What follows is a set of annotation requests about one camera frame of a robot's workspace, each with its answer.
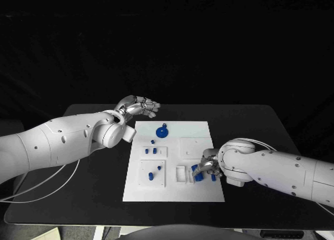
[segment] black table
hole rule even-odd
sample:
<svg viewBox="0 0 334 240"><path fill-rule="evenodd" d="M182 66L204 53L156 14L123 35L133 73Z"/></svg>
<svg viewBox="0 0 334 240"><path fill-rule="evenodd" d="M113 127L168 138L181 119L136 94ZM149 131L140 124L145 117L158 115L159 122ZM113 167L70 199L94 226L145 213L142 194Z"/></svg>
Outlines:
<svg viewBox="0 0 334 240"><path fill-rule="evenodd" d="M96 113L114 104L71 105L66 116ZM135 116L136 121L151 121ZM208 121L214 146L234 138L257 139L279 151L299 154L273 108L267 105L163 105L153 121ZM6 222L14 224L159 226L198 224L240 229L334 230L334 216L312 201L250 182L236 187L223 181L224 203L215 202L123 202L132 144L94 152L80 163L77 174L64 188L44 200L12 204ZM77 163L40 188L17 197L34 200L50 194L67 181ZM35 186L60 167L28 174L25 190Z"/></svg>

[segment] black background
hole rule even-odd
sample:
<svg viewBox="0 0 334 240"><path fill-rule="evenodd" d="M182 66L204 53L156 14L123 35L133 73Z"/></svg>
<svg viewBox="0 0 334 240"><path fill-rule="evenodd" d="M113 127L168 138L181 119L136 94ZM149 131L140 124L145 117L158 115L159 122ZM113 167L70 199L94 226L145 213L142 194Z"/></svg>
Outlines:
<svg viewBox="0 0 334 240"><path fill-rule="evenodd" d="M334 162L334 1L2 4L2 119L31 129L130 94L267 104L302 154Z"/></svg>

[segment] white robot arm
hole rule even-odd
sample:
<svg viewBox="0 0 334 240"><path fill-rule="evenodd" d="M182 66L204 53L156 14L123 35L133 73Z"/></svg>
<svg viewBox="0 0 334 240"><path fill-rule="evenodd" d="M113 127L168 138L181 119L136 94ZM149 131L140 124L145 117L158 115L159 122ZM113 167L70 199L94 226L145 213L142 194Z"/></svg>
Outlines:
<svg viewBox="0 0 334 240"><path fill-rule="evenodd" d="M153 118L159 107L151 99L132 95L114 110L60 117L0 137L0 184L35 169L73 163L96 150L113 148L122 139L132 142L136 130L126 122L139 114Z"/></svg>
<svg viewBox="0 0 334 240"><path fill-rule="evenodd" d="M194 176L202 171L243 187L256 180L261 185L334 208L334 164L274 150L256 151L246 140L231 140L221 149L204 151Z"/></svg>

